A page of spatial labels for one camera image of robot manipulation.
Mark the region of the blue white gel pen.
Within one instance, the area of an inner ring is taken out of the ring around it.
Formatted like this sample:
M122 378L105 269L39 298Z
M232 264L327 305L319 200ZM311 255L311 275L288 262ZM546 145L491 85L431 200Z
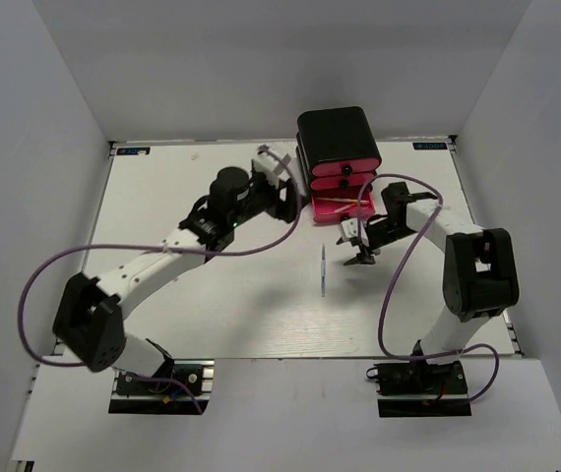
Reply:
M320 294L322 298L326 297L326 277L327 277L327 254L326 245L321 245L321 259L320 259Z

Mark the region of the yellow blue pen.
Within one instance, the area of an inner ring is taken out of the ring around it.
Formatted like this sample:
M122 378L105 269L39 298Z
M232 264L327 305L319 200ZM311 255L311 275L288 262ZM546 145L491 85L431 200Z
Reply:
M323 201L323 202L332 202L332 203L344 203L344 204L362 204L364 201L358 199L345 199L345 198L328 198L328 197L316 197L316 200Z

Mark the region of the black pink drawer organizer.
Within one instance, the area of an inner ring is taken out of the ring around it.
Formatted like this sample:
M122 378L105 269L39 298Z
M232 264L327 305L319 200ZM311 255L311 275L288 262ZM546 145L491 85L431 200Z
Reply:
M364 110L359 106L305 111L297 118L297 147L301 174L313 221L318 225L337 224L348 217L369 218L375 214L370 180L382 163ZM342 218L320 220L322 207L344 203L316 200L316 197L358 199L356 209Z

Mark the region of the orange pink pen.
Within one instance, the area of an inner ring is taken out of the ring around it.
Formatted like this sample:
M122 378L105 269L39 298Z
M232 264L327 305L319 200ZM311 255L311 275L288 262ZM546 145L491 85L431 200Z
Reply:
M349 215L353 210L356 209L355 205L345 205L345 206L325 206L319 208L315 216L320 220L329 220L342 218L344 215Z

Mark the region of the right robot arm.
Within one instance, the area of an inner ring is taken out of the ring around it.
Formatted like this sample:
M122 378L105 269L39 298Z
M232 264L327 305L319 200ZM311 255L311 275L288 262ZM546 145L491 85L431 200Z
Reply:
M348 264L372 265L387 245L410 241L386 290L381 310L386 312L397 282L414 250L423 240L443 255L443 308L434 325L416 341L409 368L411 383L430 392L446 378L443 365L472 351L470 340L490 320L515 306L520 287L510 233L467 221L445 205L431 186L419 193L395 182L381 193L385 213L363 219L348 216L339 225L341 243L355 248Z

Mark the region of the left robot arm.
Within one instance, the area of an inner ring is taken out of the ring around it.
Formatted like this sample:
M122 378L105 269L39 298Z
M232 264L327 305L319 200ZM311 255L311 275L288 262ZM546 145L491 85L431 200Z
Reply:
M92 372L107 368L129 372L153 392L173 381L172 358L157 344L124 328L143 302L185 272L226 253L235 229L266 213L297 223L301 195L283 165L254 163L251 171L221 169L207 195L157 247L140 247L140 256L109 272L80 272L64 288L53 322L54 334Z

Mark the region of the right blue table label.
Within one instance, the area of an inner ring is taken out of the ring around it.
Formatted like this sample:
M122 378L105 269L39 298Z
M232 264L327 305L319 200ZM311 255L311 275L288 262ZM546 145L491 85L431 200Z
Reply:
M440 142L414 142L412 144L415 150L448 150L446 143Z

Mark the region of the blue table label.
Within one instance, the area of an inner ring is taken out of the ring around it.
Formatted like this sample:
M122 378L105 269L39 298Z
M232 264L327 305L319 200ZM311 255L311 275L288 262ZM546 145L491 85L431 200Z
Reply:
M148 155L150 152L150 147L119 147L116 150L117 155Z
M414 142L412 144L415 150L448 150L446 143L440 142Z

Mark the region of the left blue table label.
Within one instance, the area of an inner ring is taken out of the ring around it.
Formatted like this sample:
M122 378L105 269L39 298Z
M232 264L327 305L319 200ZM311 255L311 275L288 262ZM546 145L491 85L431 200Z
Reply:
M148 155L150 152L150 147L119 147L116 150L117 155Z

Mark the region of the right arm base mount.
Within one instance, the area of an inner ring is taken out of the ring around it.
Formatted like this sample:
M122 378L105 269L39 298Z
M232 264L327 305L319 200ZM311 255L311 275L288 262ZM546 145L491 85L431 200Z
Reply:
M468 384L460 361L375 364L366 371L377 386L380 418L443 418L471 415Z

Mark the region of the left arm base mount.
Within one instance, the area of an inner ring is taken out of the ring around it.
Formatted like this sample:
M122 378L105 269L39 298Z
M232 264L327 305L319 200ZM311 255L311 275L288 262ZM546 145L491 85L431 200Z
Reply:
M203 413L211 399L215 362L179 360L166 374L171 382L140 381L118 373L110 395L108 413L127 415L187 416Z

